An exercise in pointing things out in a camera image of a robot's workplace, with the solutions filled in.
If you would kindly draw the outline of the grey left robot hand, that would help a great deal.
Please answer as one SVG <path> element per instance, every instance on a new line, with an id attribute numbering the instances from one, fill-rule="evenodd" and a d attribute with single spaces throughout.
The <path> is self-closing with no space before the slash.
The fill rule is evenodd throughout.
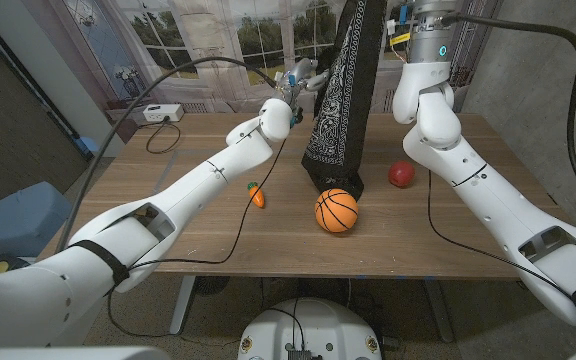
<path id="1" fill-rule="evenodd" d="M 317 60 L 303 58 L 294 67 L 283 74 L 276 81 L 273 98 L 282 100 L 291 108 L 297 104 L 297 98 L 302 91 L 317 92 L 328 81 L 330 70 L 325 69 L 321 73 L 316 73 Z"/>

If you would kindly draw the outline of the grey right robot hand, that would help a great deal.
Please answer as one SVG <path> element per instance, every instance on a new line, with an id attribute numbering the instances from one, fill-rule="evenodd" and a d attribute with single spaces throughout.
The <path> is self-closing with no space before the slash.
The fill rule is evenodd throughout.
<path id="1" fill-rule="evenodd" d="M 452 30 L 440 18 L 454 12 L 454 0 L 416 0 L 412 15 L 417 23 L 411 31 L 409 63 L 449 62 Z"/>

